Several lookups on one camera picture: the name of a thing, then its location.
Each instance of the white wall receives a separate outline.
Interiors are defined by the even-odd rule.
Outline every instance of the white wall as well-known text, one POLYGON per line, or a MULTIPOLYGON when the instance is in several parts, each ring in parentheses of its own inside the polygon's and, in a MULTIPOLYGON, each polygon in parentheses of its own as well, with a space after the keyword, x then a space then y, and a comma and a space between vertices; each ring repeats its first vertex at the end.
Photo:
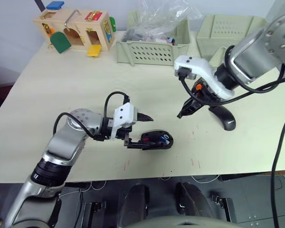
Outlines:
MULTIPOLYGON (((187 0, 203 15, 254 15, 266 17, 275 0, 187 0)), ((43 0, 47 5, 51 0, 43 0)), ((139 0, 65 0, 65 8, 106 10, 118 30, 126 29, 127 12, 139 0)), ((33 18, 40 14, 34 0, 0 0, 0 85, 15 82, 44 42, 33 18)), ((191 23, 198 30, 202 20, 191 23)))

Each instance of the metal handle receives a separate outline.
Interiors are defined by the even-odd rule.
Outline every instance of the metal handle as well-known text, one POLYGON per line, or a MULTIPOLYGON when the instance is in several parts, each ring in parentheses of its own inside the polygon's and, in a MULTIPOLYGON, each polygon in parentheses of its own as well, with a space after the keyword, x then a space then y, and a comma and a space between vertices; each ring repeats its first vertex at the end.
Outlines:
POLYGON ((72 13, 71 13, 71 15, 66 19, 66 21, 65 21, 65 27, 66 27, 66 29, 69 31, 70 29, 68 28, 68 26, 67 26, 67 24, 68 24, 68 21, 71 19, 71 17, 75 14, 75 13, 78 13, 79 15, 81 15, 81 13, 79 12, 79 10, 77 10, 77 9, 75 9, 72 13))

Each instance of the wooden toy house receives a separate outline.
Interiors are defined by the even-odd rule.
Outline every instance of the wooden toy house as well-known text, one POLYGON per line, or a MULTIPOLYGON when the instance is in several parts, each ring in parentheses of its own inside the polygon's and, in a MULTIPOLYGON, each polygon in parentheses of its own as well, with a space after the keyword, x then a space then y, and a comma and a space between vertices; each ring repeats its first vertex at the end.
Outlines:
POLYGON ((106 11, 46 9, 34 22, 49 44, 53 43, 54 34, 56 36, 59 33, 60 38, 68 43, 68 47, 64 47, 61 52, 68 48, 89 50, 90 53, 108 51, 114 40, 106 11))

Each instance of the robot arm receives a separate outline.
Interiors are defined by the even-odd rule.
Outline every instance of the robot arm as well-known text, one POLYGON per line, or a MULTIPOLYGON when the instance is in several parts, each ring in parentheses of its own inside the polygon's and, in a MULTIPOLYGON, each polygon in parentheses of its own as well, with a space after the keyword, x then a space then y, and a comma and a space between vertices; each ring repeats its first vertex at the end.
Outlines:
POLYGON ((153 121, 139 113, 129 103, 117 108, 114 117, 102 117, 88 109, 76 109, 62 113, 56 120, 54 135, 48 143, 40 162, 23 184, 5 220, 5 228, 52 228, 57 223, 61 201, 59 193, 65 180, 90 136, 94 140, 122 139, 127 148, 152 150, 168 149, 173 145, 172 136, 166 131, 143 134, 138 142, 132 142, 129 133, 136 121, 153 121), (56 132, 59 119, 67 115, 64 126, 56 132))
POLYGON ((225 61, 216 70, 208 61, 186 55, 179 56, 174 62, 175 75, 185 84, 184 79, 201 78, 188 91, 194 96, 188 99, 178 117, 191 115, 204 104, 217 106, 234 96, 234 89, 242 86, 254 93, 269 92, 268 90, 253 90, 250 84, 264 73, 280 64, 285 65, 285 15, 279 17, 265 28, 255 31, 229 47, 225 61))

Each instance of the floor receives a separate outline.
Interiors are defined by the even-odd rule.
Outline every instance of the floor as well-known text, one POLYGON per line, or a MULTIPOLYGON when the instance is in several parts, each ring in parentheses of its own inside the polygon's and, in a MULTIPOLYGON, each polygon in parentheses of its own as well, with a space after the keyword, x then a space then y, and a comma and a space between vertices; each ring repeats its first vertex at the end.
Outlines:
MULTIPOLYGON (((211 180, 215 176, 197 176, 200 181, 211 180)), ((90 189, 84 192, 85 202, 106 201, 107 208, 104 213, 96 213, 93 217, 93 228, 116 227, 118 211, 128 190, 135 184, 141 183, 149 187, 150 204, 148 218, 178 215, 174 202, 174 188, 177 182, 190 182, 200 188, 208 197, 213 212, 219 219, 226 220, 224 210, 210 201, 212 191, 220 193, 221 197, 232 198, 236 209, 237 222, 244 228, 273 228, 272 212, 270 206, 270 177, 250 176, 235 180, 216 180, 207 184, 198 184, 189 177, 172 177, 163 181, 160 178, 135 179, 135 180, 112 180, 106 183, 102 190, 90 189)), ((99 188, 103 182, 94 182, 93 186, 99 188)), ((4 218, 7 211, 18 193, 20 184, 0 184, 0 218, 4 218)), ((65 187, 62 194, 77 191, 77 188, 65 187)), ((280 227, 285 228, 285 178, 283 175, 276 177, 276 205, 279 215, 280 227)), ((73 227, 78 200, 78 192, 61 197, 62 208, 56 228, 73 227)), ((81 225, 82 212, 77 228, 81 225)))

